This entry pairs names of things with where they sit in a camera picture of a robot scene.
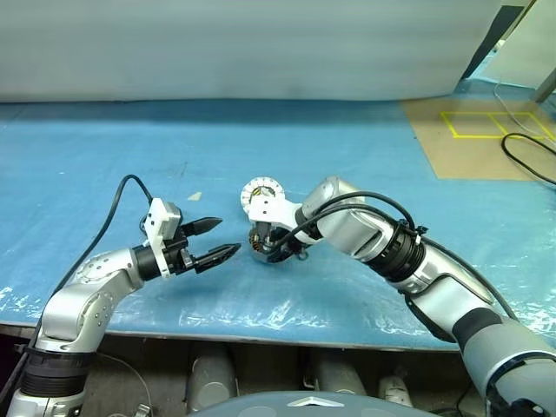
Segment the white backdrop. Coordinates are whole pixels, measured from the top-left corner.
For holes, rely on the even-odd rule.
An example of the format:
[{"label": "white backdrop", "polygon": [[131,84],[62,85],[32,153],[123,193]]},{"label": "white backdrop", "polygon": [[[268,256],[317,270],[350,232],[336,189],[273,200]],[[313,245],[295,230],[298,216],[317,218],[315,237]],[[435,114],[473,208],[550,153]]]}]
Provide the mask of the white backdrop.
[{"label": "white backdrop", "polygon": [[0,0],[0,100],[450,93],[500,0]]}]

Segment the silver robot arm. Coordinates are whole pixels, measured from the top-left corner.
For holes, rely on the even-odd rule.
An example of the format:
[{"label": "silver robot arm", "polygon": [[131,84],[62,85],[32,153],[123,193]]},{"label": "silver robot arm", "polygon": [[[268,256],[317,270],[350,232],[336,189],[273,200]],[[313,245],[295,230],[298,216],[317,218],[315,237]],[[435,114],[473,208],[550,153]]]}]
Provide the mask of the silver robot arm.
[{"label": "silver robot arm", "polygon": [[80,415],[89,366],[118,303],[145,281],[191,269],[201,273],[226,261],[239,244],[222,245],[199,257],[187,250],[189,236],[208,232],[221,221],[205,217],[181,226],[180,210],[154,198],[145,222],[145,244],[94,256],[50,298],[7,416]]},{"label": "silver robot arm", "polygon": [[556,351],[516,320],[499,314],[473,271],[423,229],[396,222],[379,210],[341,209],[364,197],[326,178],[303,204],[285,196],[252,195],[245,203],[253,252],[266,262],[305,259],[309,246],[327,241],[368,265],[404,295],[415,316],[443,341],[457,342],[474,385],[491,415],[556,417]]}]

